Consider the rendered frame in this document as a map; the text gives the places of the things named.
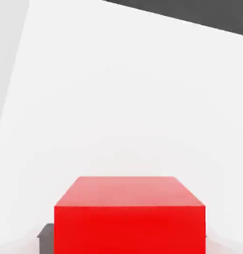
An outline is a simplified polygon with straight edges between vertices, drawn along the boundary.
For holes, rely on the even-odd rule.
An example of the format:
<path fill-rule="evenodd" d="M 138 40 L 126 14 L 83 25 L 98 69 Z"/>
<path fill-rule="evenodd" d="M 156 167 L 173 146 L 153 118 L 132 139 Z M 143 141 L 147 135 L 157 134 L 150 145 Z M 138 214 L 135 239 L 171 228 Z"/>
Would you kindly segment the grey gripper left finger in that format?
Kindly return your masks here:
<path fill-rule="evenodd" d="M 30 236 L 20 248 L 20 254 L 54 254 L 54 224 L 47 223 Z"/>

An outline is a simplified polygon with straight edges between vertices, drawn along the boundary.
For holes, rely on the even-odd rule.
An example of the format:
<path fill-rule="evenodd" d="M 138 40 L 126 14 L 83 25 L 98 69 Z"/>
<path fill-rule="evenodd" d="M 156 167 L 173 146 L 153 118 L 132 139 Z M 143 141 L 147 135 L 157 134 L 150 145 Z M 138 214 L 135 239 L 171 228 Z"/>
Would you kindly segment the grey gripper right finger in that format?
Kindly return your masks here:
<path fill-rule="evenodd" d="M 219 237 L 206 235 L 206 254 L 223 254 L 222 241 Z"/>

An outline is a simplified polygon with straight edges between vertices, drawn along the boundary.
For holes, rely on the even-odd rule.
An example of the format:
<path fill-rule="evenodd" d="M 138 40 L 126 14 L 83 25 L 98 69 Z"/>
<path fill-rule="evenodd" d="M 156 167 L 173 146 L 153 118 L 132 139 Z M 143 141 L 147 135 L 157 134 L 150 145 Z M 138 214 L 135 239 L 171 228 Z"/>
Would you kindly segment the small red cube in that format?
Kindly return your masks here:
<path fill-rule="evenodd" d="M 175 177 L 79 177 L 54 207 L 54 254 L 206 254 L 205 205 Z"/>

